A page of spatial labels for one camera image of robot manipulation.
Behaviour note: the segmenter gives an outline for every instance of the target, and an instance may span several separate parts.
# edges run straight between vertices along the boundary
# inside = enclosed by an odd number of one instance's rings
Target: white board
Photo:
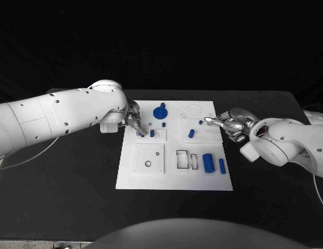
[[[203,121],[205,117],[216,116],[212,101],[165,101],[167,117],[160,120],[153,110],[162,101],[136,102],[149,134],[140,137],[136,130],[126,127],[115,188],[232,191],[221,130]],[[150,130],[154,130],[154,137],[150,137]],[[188,151],[188,168],[185,164],[178,168],[178,150]],[[203,154],[208,153],[214,158],[214,173],[205,173]],[[198,169],[192,166],[192,154]],[[219,159],[224,159],[227,174],[221,173]]]

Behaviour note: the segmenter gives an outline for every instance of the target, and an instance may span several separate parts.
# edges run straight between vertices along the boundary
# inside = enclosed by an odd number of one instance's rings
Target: blue part
[[[205,173],[215,172],[212,154],[203,154],[203,163],[205,163]]]
[[[192,129],[189,132],[189,138],[193,138],[193,133],[195,133],[195,130]]]
[[[157,107],[153,111],[154,118],[163,119],[167,116],[166,104],[162,103],[160,107]]]
[[[225,165],[224,165],[224,160],[222,159],[219,159],[219,170],[221,170],[222,174],[227,174]]]

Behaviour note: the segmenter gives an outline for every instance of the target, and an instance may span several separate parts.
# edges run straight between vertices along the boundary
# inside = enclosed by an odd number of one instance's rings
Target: cable
[[[33,159],[35,159],[37,156],[40,156],[42,153],[50,148],[50,146],[53,145],[53,143],[52,143],[52,144],[46,147],[46,149],[45,149],[36,156],[33,156],[29,160],[26,160],[24,162],[20,162],[20,163],[17,163],[17,164],[14,164],[14,165],[11,165],[11,166],[7,166],[7,167],[1,168],[0,170],[9,169],[9,168],[11,168],[11,167],[16,167],[16,166],[22,165],[23,163],[29,162],[30,160],[33,160]]]
[[[318,186],[316,186],[315,174],[313,174],[313,184],[315,184],[315,189],[316,189],[316,193],[318,193],[318,196],[319,196],[320,202],[322,202],[322,204],[323,204],[323,201],[322,201],[322,198],[320,198],[319,189],[318,189]]]

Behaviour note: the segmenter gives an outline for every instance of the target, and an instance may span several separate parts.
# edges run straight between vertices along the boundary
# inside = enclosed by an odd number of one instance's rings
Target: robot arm
[[[250,136],[240,152],[251,162],[260,156],[277,166],[294,162],[323,177],[323,124],[305,125],[293,119],[260,120],[241,108],[231,109],[214,119],[205,118],[205,121],[221,126],[237,143],[245,135]]]
[[[127,101],[121,85],[100,80],[92,89],[81,88],[0,104],[0,158],[19,149],[100,124],[101,133],[118,131],[118,124],[136,120],[139,106]]]

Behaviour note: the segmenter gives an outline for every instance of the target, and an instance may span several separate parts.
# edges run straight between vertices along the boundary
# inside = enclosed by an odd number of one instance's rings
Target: table
[[[261,119],[309,123],[289,92],[124,92],[134,100],[214,101],[218,114],[241,107]],[[312,174],[293,163],[277,167],[263,158],[251,163],[238,151],[245,142],[222,136],[232,192],[117,190],[124,129],[101,134],[94,126],[61,137],[36,159],[0,172],[0,239],[94,241],[137,223],[186,217],[250,225],[323,247],[323,206]],[[4,166],[35,156],[50,142],[20,150]],[[323,179],[316,180],[323,197]]]

